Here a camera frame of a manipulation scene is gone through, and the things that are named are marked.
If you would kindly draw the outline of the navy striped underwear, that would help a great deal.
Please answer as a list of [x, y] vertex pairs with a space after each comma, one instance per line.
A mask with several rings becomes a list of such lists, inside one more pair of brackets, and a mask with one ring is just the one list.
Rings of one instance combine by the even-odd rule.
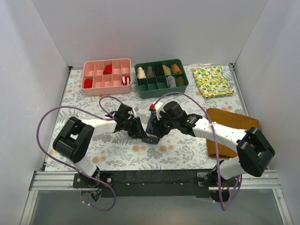
[[147, 144], [158, 144], [159, 141], [160, 141], [160, 138], [159, 137], [156, 137], [154, 136], [154, 128], [153, 128], [153, 125], [152, 125], [152, 121], [156, 118], [156, 112], [151, 112], [150, 114], [150, 118], [148, 120], [148, 123], [147, 123], [147, 127], [146, 127], [146, 134], [147, 134], [147, 137], [143, 137], [142, 138], [142, 141], [144, 143], [147, 143]]

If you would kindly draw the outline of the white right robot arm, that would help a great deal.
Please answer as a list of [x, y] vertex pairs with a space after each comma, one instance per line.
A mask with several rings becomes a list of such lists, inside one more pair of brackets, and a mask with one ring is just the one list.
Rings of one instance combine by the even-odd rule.
[[150, 110], [156, 114], [151, 120], [156, 137], [162, 138], [176, 129], [185, 135], [216, 140], [237, 152], [236, 157], [220, 162], [213, 172], [212, 180], [217, 186], [223, 186], [229, 179], [246, 173], [260, 177], [275, 155], [258, 128], [243, 130], [212, 123], [201, 115], [187, 114], [175, 101], [166, 104], [157, 102], [150, 106]]

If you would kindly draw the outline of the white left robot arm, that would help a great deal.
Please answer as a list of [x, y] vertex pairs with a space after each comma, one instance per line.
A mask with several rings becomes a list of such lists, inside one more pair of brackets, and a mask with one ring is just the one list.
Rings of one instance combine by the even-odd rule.
[[102, 119], [69, 118], [55, 138], [52, 147], [71, 161], [77, 171], [84, 173], [84, 183], [93, 188], [99, 184], [100, 170], [87, 156], [91, 139], [97, 135], [113, 134], [119, 131], [127, 131], [127, 135], [131, 138], [148, 137], [134, 109], [121, 104], [117, 111]]

